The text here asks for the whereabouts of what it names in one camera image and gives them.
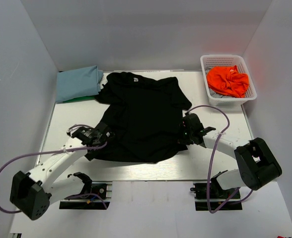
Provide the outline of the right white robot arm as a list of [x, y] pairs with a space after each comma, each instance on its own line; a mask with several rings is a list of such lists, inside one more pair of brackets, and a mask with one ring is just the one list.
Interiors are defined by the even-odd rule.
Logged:
[[248, 187], [260, 189], [282, 175], [282, 168], [265, 140], [243, 140], [204, 127], [196, 114], [186, 113], [181, 124], [181, 144], [199, 145], [226, 154], [237, 162], [237, 169], [220, 172], [211, 178], [212, 194], [224, 197], [229, 190]]

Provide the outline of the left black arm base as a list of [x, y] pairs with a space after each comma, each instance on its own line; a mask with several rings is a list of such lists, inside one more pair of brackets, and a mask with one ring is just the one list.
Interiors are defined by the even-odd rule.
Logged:
[[95, 182], [81, 172], [69, 174], [68, 178], [78, 178], [83, 186], [79, 193], [60, 201], [60, 210], [106, 210], [112, 196], [112, 182]]

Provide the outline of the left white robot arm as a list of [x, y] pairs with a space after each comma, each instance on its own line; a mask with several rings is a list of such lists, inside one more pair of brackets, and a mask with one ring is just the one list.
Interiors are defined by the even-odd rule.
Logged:
[[111, 128], [100, 122], [96, 127], [76, 124], [67, 130], [68, 140], [37, 167], [24, 173], [19, 171], [12, 179], [10, 201], [30, 220], [39, 219], [50, 205], [63, 199], [80, 199], [92, 196], [92, 179], [82, 173], [68, 174], [57, 180], [78, 159], [94, 159], [99, 151], [114, 139]]

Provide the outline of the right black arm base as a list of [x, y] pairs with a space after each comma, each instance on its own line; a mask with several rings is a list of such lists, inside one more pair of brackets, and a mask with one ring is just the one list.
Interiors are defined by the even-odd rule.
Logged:
[[[190, 188], [190, 192], [194, 194], [195, 210], [208, 211], [207, 204], [207, 183], [204, 181], [194, 182]], [[235, 188], [223, 190], [216, 178], [211, 178], [210, 182], [210, 206], [214, 211], [216, 210], [227, 198], [235, 192]], [[229, 200], [220, 210], [221, 211], [239, 211], [242, 210], [240, 192], [238, 191], [232, 199]]]

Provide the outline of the black t-shirt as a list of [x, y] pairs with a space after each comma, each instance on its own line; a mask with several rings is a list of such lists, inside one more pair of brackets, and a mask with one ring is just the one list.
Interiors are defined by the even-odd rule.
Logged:
[[114, 139], [95, 159], [129, 163], [158, 163], [186, 151], [178, 142], [183, 111], [192, 104], [176, 77], [160, 80], [131, 72], [114, 72], [96, 101], [108, 104], [101, 122]]

